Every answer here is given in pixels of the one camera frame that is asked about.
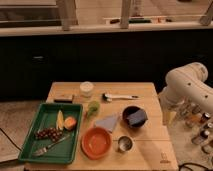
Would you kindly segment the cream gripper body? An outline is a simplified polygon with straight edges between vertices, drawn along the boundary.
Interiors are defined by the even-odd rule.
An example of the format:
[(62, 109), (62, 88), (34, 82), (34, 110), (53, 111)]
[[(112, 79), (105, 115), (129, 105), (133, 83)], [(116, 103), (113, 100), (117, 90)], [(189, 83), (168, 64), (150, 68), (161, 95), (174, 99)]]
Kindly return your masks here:
[(160, 105), (163, 113), (163, 124), (168, 125), (171, 120), (171, 112), (175, 110), (177, 105), (165, 99), (160, 99)]

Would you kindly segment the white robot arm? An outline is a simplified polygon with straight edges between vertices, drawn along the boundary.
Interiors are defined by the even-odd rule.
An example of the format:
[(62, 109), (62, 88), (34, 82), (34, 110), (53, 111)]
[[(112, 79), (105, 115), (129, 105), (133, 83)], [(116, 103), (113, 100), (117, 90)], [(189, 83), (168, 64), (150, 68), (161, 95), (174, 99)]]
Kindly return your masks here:
[(213, 114), (213, 88), (205, 84), (208, 70), (193, 62), (170, 70), (165, 77), (166, 86), (158, 94), (163, 113), (163, 124), (170, 120), (170, 111), (190, 100), (209, 114)]

